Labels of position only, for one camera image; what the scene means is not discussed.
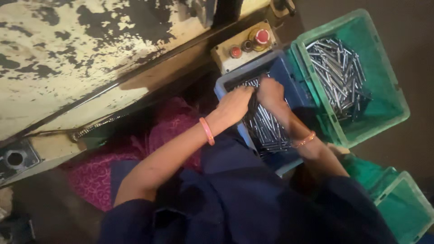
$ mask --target red emergency stop button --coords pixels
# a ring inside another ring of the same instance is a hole
[[[258,32],[256,32],[255,40],[259,44],[267,44],[270,40],[270,33],[268,32],[268,30],[260,29],[258,30]]]
[[[243,54],[243,51],[241,51],[241,48],[239,46],[233,46],[230,48],[229,54],[232,58],[239,59]]]

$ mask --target bangle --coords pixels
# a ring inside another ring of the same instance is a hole
[[[201,122],[202,126],[204,127],[205,133],[207,134],[208,143],[213,146],[215,144],[213,133],[211,132],[210,127],[208,126],[207,121],[204,117],[200,118],[199,121]]]
[[[292,142],[291,147],[297,148],[297,147],[303,146],[304,144],[312,141],[315,138],[315,136],[316,136],[315,131],[312,131],[310,133],[310,135],[308,137],[306,137],[304,140]]]

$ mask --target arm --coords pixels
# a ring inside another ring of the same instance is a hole
[[[222,98],[219,106],[205,120],[213,136],[242,119],[253,87],[242,86]],[[207,143],[207,135],[200,123],[172,139],[141,161],[122,181],[115,206],[133,199],[153,201],[156,190],[182,166],[184,161]]]
[[[258,100],[285,128],[292,140],[304,140],[310,130],[291,111],[283,100],[283,86],[272,78],[263,77]],[[315,137],[297,148],[312,176],[320,181],[328,176],[349,176],[333,152]]]

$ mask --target dark blue sleeve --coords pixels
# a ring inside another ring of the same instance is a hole
[[[154,209],[153,202],[135,199],[110,210],[102,220],[98,243],[150,243]]]
[[[348,177],[325,180],[315,202],[369,243],[397,243],[365,189]]]

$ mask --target green plastic crate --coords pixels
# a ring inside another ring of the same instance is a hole
[[[311,42],[331,35],[358,53],[366,77],[364,86],[372,92],[373,101],[353,123],[338,122],[306,50]],[[300,35],[286,52],[289,61],[295,60],[295,66],[300,68],[300,78],[306,81],[312,94],[318,120],[329,142],[351,148],[410,116],[404,94],[366,10],[356,10]]]
[[[434,224],[434,209],[408,172],[383,168],[351,154],[341,163],[366,189],[398,243],[416,243]]]

